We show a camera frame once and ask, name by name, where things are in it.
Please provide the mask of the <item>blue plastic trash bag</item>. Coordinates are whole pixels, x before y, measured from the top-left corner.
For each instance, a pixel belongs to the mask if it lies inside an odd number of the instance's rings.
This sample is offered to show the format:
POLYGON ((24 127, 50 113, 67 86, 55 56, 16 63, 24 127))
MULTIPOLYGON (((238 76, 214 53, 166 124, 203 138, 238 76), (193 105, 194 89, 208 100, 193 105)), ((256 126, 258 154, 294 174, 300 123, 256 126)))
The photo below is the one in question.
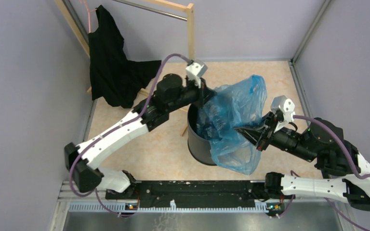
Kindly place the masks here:
POLYGON ((261 122, 267 99, 264 78, 252 75, 213 91, 215 95, 198 110, 197 134, 209 142, 211 159, 217 166, 250 175, 261 152, 235 128, 261 122))

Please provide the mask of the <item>dark grey trash bin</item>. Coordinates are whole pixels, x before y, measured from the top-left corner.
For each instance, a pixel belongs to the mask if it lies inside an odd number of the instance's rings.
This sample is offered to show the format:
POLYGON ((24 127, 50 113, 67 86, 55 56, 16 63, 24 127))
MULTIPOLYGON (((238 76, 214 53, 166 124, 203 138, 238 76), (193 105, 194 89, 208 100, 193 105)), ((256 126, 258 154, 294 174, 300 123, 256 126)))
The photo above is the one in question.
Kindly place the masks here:
POLYGON ((210 143, 197 134, 198 108, 190 105, 187 112, 188 138, 187 146, 195 160, 207 166, 216 166, 211 158, 210 143))

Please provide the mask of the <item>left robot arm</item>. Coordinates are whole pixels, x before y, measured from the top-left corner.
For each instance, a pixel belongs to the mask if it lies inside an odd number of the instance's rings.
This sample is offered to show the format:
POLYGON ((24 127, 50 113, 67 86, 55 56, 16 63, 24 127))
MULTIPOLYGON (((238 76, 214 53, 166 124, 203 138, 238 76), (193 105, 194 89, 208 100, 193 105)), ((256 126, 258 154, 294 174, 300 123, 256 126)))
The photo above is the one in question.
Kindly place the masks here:
POLYGON ((78 197, 86 197, 99 188, 116 191, 129 199, 135 186, 123 171, 102 172, 100 165, 115 151, 169 120, 169 115, 188 105, 204 106, 215 95, 204 78, 188 74, 185 80, 176 74, 154 82, 151 94, 125 117, 89 141, 70 142, 64 147, 69 186, 78 197))

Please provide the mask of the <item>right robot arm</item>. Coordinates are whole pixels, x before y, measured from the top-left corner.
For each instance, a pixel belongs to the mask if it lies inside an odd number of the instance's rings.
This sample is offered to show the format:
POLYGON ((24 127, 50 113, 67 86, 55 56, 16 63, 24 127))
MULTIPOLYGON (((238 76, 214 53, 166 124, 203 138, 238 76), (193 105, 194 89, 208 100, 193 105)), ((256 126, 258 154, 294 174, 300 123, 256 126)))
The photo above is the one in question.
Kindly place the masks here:
POLYGON ((312 118, 298 132, 293 122, 277 129, 281 113, 266 114, 259 124, 235 127, 258 151, 276 147, 307 162, 314 162, 321 179, 267 173, 263 191, 269 198, 278 196, 323 197, 370 212, 370 163, 358 148, 344 139, 343 129, 331 122, 312 118))

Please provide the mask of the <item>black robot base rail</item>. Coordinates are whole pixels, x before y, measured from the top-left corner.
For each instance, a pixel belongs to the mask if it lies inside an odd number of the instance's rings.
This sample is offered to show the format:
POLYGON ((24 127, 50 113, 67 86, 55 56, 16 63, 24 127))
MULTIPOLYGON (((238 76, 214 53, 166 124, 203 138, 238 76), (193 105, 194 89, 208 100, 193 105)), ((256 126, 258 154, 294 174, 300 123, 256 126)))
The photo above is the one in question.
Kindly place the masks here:
POLYGON ((124 192, 108 190, 107 200, 134 200, 140 208, 167 208, 174 201, 177 208, 253 208, 259 202, 282 196, 265 189, 263 181, 254 180, 144 180, 130 185, 124 192))

